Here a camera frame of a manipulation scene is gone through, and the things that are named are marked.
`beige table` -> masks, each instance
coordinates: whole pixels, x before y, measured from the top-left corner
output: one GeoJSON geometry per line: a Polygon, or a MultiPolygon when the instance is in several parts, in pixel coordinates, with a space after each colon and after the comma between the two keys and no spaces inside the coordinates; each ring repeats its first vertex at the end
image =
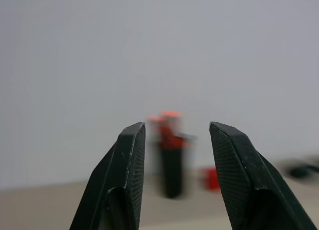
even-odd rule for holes
{"type": "MultiPolygon", "coordinates": [[[[319,188],[288,183],[319,226],[319,188]]],[[[199,181],[193,180],[187,196],[169,200],[158,193],[157,185],[154,178],[146,178],[141,230],[231,229],[220,193],[203,190],[199,181]]],[[[76,183],[0,193],[0,229],[69,229],[85,186],[76,183]]]]}

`white wall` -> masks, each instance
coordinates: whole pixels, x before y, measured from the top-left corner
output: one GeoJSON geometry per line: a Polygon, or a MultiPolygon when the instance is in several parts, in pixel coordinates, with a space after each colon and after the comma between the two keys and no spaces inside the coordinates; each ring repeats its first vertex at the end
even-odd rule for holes
{"type": "Polygon", "coordinates": [[[0,189],[87,179],[161,110],[195,166],[212,120],[266,158],[319,149],[319,0],[0,0],[0,65],[0,189]]]}

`table surface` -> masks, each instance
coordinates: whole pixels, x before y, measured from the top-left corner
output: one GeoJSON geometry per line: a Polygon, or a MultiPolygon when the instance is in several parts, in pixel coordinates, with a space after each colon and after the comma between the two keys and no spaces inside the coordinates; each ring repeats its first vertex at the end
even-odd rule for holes
{"type": "MultiPolygon", "coordinates": [[[[319,227],[319,187],[287,180],[310,218],[319,227]]],[[[0,229],[69,229],[86,183],[0,193],[0,229]]],[[[163,198],[157,178],[145,179],[141,230],[231,230],[220,192],[203,189],[198,179],[188,181],[188,193],[178,200],[163,198]]]]}

